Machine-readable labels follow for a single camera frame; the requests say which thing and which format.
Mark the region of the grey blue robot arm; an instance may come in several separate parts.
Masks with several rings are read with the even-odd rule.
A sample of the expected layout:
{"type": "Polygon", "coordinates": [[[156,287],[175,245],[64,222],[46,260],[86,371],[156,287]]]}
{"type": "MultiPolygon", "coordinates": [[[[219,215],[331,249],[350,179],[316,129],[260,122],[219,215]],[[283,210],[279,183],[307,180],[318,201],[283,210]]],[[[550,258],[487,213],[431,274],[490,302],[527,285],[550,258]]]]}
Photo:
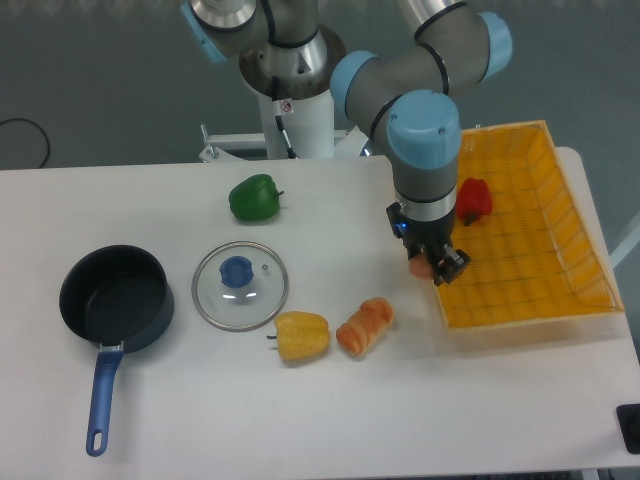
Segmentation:
{"type": "Polygon", "coordinates": [[[391,164],[387,215],[410,258],[436,284],[458,277],[468,255],[453,247],[461,128],[453,95],[503,70],[511,32],[464,1],[403,1],[413,46],[386,61],[347,52],[315,1],[186,1],[182,14],[213,62],[237,58],[256,95],[269,157],[332,155],[343,113],[391,164]]]}

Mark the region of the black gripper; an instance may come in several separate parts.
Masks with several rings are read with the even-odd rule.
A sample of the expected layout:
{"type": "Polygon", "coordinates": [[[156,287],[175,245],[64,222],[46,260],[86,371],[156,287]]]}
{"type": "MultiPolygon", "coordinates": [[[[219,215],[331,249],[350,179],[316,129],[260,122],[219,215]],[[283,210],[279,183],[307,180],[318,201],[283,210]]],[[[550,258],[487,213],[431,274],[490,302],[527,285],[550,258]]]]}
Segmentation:
{"type": "Polygon", "coordinates": [[[451,234],[455,224],[455,213],[433,221],[421,221],[407,217],[401,212],[399,202],[386,208],[387,217],[394,236],[402,240],[407,258],[412,260],[423,254],[427,260],[436,260],[434,284],[451,284],[469,265],[469,255],[451,245],[451,234]]]}

